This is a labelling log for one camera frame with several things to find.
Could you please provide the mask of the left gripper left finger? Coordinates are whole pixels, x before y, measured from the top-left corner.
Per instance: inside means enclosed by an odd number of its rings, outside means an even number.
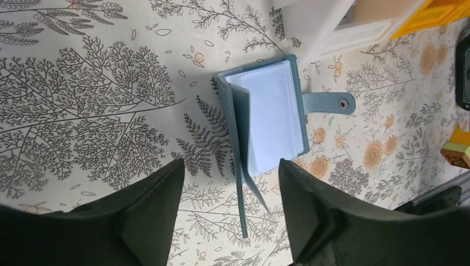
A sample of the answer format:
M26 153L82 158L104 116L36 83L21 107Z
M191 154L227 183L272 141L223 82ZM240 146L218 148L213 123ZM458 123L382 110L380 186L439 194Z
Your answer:
M176 159L69 212L1 206L1 264L166 265L184 178Z

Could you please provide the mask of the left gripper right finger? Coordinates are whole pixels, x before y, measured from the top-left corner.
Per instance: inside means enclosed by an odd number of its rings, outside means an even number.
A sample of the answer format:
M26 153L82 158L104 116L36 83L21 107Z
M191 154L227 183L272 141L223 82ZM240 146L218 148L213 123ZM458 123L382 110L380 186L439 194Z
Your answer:
M279 185L294 265L469 264L468 174L412 199L462 188L457 207L421 216L362 201L285 159Z

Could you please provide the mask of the blue card holder wallet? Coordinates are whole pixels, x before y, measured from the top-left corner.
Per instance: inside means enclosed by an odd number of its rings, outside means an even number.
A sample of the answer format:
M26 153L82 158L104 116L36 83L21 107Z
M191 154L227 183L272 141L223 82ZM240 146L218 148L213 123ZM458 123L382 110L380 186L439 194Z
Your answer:
M356 100L351 93L303 93L294 54L221 72L214 81L232 145L241 232L247 238L244 187L265 205L254 177L277 168L283 158L309 151L306 115L351 115Z

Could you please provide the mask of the white card storage bin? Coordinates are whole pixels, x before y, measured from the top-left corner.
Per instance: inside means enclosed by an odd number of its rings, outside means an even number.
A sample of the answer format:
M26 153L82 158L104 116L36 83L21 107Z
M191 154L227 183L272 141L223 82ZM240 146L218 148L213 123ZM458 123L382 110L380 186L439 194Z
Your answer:
M413 0L273 1L282 11L284 33L301 42L305 62L379 44L424 5Z

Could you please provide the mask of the yellow card storage bin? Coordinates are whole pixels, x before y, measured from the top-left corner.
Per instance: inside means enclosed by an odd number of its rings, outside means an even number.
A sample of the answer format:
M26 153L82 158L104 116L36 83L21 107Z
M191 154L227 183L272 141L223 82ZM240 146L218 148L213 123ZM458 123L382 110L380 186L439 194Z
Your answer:
M408 18L391 40L469 17L469 0L429 0Z

